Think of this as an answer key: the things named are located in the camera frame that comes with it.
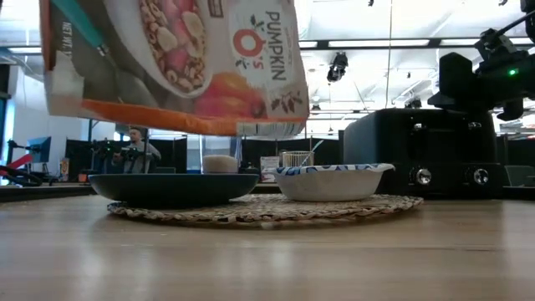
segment ceiling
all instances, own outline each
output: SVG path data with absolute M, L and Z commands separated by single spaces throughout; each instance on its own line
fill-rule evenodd
M 391 38 L 475 38 L 488 28 L 501 28 L 520 18 L 520 0 L 294 0 L 300 38 L 307 40 Z M 38 0 L 3 0 L 0 12 L 0 47 L 40 45 Z M 510 37 L 525 37 L 523 26 Z M 472 48 L 348 50 L 347 74 L 330 86 L 326 80 L 335 50 L 302 52 L 311 102 L 322 110 L 377 110 L 403 106 L 411 97 L 432 95 L 437 61 L 458 52 L 478 62 Z M 10 58 L 27 66 L 30 74 L 43 72 L 38 57 Z M 361 115 L 312 115 L 309 129 L 345 125 Z

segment round knob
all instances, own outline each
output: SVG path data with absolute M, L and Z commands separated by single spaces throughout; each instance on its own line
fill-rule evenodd
M 474 171 L 472 178 L 476 184 L 485 185 L 488 183 L 488 171 L 480 168 Z
M 415 180 L 420 185 L 429 185 L 431 182 L 431 172 L 425 168 L 419 169 L 416 172 Z

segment dark blue bowl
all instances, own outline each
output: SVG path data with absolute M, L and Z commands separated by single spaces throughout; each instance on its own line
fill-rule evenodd
M 221 205 L 245 196 L 258 183 L 258 175 L 92 175 L 89 182 L 101 196 L 133 207 L 184 208 Z

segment desk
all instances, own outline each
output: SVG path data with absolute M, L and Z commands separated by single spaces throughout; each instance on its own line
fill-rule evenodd
M 0 204 L 4 300 L 534 300 L 535 203 L 427 202 L 319 230 L 163 227 L 78 196 Z

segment white paper bowl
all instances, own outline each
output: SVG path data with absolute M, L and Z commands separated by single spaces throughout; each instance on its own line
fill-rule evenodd
M 294 201 L 342 202 L 364 199 L 375 193 L 383 171 L 390 164 L 279 167 L 275 175 L 283 194 Z
M 201 19 L 208 20 L 208 7 L 204 5 L 206 1 L 197 1 L 199 11 L 201 12 Z M 210 70 L 210 61 L 207 60 L 205 64 L 205 82 L 202 87 L 191 93 L 185 93 L 176 88 L 173 84 L 167 81 L 166 77 L 158 68 L 152 52 L 150 51 L 149 41 L 145 36 L 143 30 L 143 20 L 141 19 L 140 0 L 105 0 L 104 5 L 108 12 L 111 22 L 114 25 L 115 31 L 119 35 L 120 41 L 130 51 L 134 59 L 146 71 L 149 76 L 154 79 L 162 87 L 171 93 L 182 98 L 195 98 L 208 88 L 211 82 L 212 73 Z M 206 52 L 209 52 L 209 45 L 206 47 Z

